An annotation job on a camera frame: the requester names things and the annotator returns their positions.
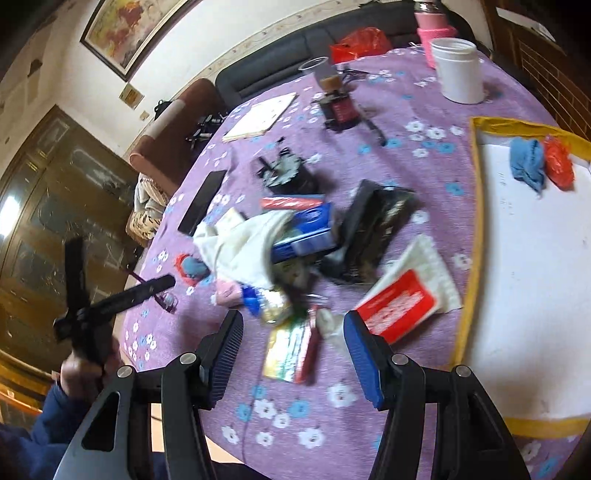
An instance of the white container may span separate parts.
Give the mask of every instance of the white container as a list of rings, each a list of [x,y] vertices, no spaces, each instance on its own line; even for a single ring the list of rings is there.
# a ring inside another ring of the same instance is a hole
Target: white container
[[[484,100],[476,45],[461,38],[435,38],[431,40],[431,52],[444,97],[457,103]]]

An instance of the human hand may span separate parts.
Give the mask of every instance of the human hand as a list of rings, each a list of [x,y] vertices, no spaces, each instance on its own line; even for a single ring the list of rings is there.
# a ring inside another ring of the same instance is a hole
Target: human hand
[[[109,377],[123,365],[119,353],[119,342],[113,338],[111,354],[105,363],[105,369],[72,352],[61,365],[61,372],[54,374],[54,379],[61,385],[64,393],[73,400],[85,400],[93,403],[98,397],[99,380]]]

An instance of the framed painting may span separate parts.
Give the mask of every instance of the framed painting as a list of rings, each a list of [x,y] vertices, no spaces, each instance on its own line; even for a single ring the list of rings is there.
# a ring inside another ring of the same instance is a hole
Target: framed painting
[[[126,82],[200,0],[100,0],[80,41]]]

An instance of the red packet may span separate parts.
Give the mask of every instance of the red packet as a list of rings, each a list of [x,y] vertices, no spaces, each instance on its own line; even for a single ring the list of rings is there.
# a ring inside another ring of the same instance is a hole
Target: red packet
[[[357,313],[374,335],[390,344],[396,342],[438,308],[437,299],[421,284],[414,270],[357,308]]]

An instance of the sofa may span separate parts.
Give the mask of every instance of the sofa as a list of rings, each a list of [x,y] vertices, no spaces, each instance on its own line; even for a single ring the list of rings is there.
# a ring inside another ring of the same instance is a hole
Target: sofa
[[[444,8],[458,36],[476,43],[488,55],[466,20]],[[301,76],[298,67],[302,63],[316,57],[330,57],[330,45],[358,28],[377,27],[386,34],[393,48],[399,48],[407,47],[409,42],[421,43],[417,26],[413,0],[387,4],[370,2],[357,10],[301,28],[238,60],[218,74],[216,87],[226,105],[233,109],[276,85]]]
[[[195,132],[201,117],[224,112],[226,105],[213,83],[195,80],[144,131],[129,163],[171,197],[204,147],[204,143],[197,144],[192,151],[185,139]]]

